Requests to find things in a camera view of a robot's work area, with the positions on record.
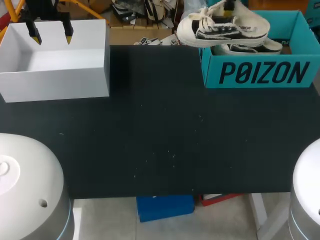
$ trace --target teal box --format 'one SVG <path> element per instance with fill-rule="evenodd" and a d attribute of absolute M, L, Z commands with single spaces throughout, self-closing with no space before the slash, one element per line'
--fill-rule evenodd
<path fill-rule="evenodd" d="M 216 4 L 218 2 L 220 2 L 221 0 L 207 0 L 206 4 L 208 5 L 208 7 L 212 6 L 213 4 Z M 241 2 L 245 5 L 248 6 L 248 0 L 241 0 Z"/>
<path fill-rule="evenodd" d="M 255 11 L 270 22 L 268 37 L 292 54 L 213 55 L 200 48 L 206 88 L 308 88 L 320 67 L 320 44 L 300 11 Z"/>
<path fill-rule="evenodd" d="M 320 0 L 309 0 L 305 19 L 311 28 L 320 26 Z"/>

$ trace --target white cardboard box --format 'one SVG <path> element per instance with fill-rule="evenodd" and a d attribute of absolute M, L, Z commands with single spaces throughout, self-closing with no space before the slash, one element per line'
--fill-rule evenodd
<path fill-rule="evenodd" d="M 9 25 L 0 45 L 0 93 L 7 103 L 108 97 L 109 29 L 105 20 L 35 22 L 42 44 L 25 23 Z"/>

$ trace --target screw hole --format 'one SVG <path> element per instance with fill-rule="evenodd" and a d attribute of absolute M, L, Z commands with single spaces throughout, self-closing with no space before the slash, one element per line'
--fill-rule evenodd
<path fill-rule="evenodd" d="M 46 208 L 46 207 L 48 207 L 48 202 L 46 200 L 40 199 L 39 205 L 43 208 Z"/>

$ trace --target dark green surface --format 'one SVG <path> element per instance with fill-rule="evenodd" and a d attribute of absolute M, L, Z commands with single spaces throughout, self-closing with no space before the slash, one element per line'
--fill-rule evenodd
<path fill-rule="evenodd" d="M 196 48 L 112 46 L 111 96 L 0 101 L 0 132 L 47 145 L 72 198 L 290 191 L 320 138 L 305 89 L 205 89 Z"/>

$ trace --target blue box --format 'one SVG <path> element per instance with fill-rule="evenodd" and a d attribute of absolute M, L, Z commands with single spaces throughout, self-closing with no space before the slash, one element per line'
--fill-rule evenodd
<path fill-rule="evenodd" d="M 308 88 L 320 67 L 320 44 L 300 11 L 255 11 L 270 22 L 268 37 L 292 54 L 217 56 L 200 48 L 206 88 Z"/>
<path fill-rule="evenodd" d="M 191 195 L 137 196 L 136 205 L 140 222 L 191 214 L 195 209 Z"/>
<path fill-rule="evenodd" d="M 320 0 L 309 0 L 305 19 L 311 28 L 320 26 Z"/>

